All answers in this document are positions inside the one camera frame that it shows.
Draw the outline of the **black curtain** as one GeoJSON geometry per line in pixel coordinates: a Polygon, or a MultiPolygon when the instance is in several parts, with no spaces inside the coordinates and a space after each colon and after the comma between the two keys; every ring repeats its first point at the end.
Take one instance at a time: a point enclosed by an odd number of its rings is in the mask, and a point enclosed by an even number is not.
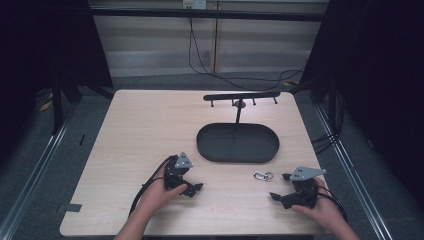
{"type": "Polygon", "coordinates": [[[44,89],[113,86],[88,0],[0,0],[0,168],[44,89]]]}
{"type": "Polygon", "coordinates": [[[329,0],[301,81],[337,88],[424,211],[424,0],[329,0]]]}

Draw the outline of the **white wall socket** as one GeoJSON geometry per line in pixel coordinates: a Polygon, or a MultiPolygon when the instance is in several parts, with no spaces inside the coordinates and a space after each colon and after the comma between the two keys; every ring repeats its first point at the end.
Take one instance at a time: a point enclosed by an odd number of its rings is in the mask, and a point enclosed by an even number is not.
{"type": "Polygon", "coordinates": [[[207,1],[206,0],[182,0],[183,9],[194,9],[194,10],[206,10],[207,1]]]}

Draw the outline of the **silver floor rail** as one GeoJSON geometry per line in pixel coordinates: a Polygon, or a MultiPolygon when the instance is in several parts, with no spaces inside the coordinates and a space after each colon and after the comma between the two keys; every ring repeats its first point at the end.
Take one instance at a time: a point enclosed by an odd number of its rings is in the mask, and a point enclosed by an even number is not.
{"type": "Polygon", "coordinates": [[[54,131],[53,110],[38,112],[25,130],[10,164],[0,174],[0,240],[13,240],[32,200],[62,144],[79,103],[66,106],[64,120],[54,131]]]}
{"type": "Polygon", "coordinates": [[[377,209],[375,203],[371,199],[371,196],[369,195],[361,177],[356,171],[356,168],[342,141],[339,138],[336,138],[335,134],[331,130],[329,123],[330,118],[328,114],[324,108],[318,104],[314,104],[314,108],[326,132],[326,137],[330,140],[331,146],[333,147],[378,240],[394,240],[392,234],[389,231],[388,225],[380,214],[380,211],[377,209]]]}

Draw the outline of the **black hook stand with tray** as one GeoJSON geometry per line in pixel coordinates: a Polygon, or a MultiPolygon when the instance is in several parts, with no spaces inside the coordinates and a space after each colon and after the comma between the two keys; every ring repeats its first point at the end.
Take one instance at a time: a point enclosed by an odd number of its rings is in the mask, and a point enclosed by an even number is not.
{"type": "Polygon", "coordinates": [[[245,100],[276,98],[279,92],[226,93],[203,96],[214,106],[215,101],[231,100],[237,108],[234,123],[210,123],[197,133],[196,145],[199,154],[216,163],[264,164],[271,161],[280,148],[277,134],[269,127],[256,123],[241,123],[241,112],[246,106],[245,100]]]}

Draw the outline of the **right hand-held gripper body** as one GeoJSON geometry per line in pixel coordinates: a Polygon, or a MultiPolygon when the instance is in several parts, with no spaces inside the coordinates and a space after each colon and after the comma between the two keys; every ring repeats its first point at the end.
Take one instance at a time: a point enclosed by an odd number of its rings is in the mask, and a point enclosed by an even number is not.
{"type": "Polygon", "coordinates": [[[285,209],[291,208],[293,205],[306,206],[313,208],[317,201],[318,185],[314,181],[314,177],[326,174],[325,169],[297,167],[291,174],[291,183],[295,192],[282,196],[281,202],[285,209]]]}

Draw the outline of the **black metal stand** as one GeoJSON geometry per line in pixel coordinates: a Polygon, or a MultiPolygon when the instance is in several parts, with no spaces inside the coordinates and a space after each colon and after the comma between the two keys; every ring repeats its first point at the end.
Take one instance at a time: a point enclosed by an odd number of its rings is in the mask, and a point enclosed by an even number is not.
{"type": "Polygon", "coordinates": [[[54,124],[52,134],[56,135],[60,127],[63,125],[64,117],[62,111],[62,95],[65,95],[71,103],[77,103],[81,100],[82,95],[78,89],[78,81],[75,76],[64,71],[53,78],[52,86],[52,103],[54,113],[54,124]]]}

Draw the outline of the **black horizontal frame bar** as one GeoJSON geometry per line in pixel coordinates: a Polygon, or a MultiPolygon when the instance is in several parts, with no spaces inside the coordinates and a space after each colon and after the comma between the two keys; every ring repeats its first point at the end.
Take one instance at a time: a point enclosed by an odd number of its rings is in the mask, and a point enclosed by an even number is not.
{"type": "Polygon", "coordinates": [[[237,20],[272,20],[322,22],[327,19],[324,14],[278,13],[227,10],[184,10],[184,9],[138,9],[138,8],[106,8],[92,7],[93,15],[131,16],[131,17],[172,17],[172,18],[210,18],[237,20]]]}

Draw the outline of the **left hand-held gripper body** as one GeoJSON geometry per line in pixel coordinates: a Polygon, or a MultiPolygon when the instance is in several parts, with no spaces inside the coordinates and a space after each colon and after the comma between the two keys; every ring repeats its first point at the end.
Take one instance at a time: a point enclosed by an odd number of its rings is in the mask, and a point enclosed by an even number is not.
{"type": "Polygon", "coordinates": [[[167,190],[174,189],[182,184],[187,186],[187,191],[193,190],[193,185],[183,179],[183,175],[193,167],[188,156],[182,152],[167,159],[164,173],[164,186],[167,190]]]}

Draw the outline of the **grey tape patch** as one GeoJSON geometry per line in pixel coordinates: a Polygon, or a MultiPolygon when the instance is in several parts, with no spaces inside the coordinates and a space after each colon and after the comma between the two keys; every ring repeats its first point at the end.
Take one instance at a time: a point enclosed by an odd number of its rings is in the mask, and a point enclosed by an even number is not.
{"type": "Polygon", "coordinates": [[[66,212],[79,212],[81,208],[81,204],[61,204],[57,207],[56,212],[61,214],[65,214],[66,212]]]}

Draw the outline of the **person's right hand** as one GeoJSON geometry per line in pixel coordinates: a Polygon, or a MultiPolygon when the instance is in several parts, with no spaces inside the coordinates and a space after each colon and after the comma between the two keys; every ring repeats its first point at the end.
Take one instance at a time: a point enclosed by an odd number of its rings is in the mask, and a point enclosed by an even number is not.
{"type": "Polygon", "coordinates": [[[314,220],[322,228],[330,232],[335,232],[337,222],[341,218],[337,206],[329,199],[330,195],[324,189],[324,182],[314,177],[315,183],[318,185],[318,197],[314,208],[308,208],[300,205],[293,205],[292,210],[301,213],[314,220]]]}

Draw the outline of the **person's left hand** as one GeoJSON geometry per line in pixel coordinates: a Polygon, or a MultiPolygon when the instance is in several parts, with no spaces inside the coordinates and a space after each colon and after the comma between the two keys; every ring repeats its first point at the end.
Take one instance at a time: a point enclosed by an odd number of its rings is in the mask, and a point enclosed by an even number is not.
{"type": "Polygon", "coordinates": [[[174,189],[167,190],[164,183],[165,167],[162,167],[154,177],[154,181],[142,194],[134,210],[138,217],[150,219],[158,210],[166,206],[173,198],[187,189],[186,184],[181,184],[174,189]]]}

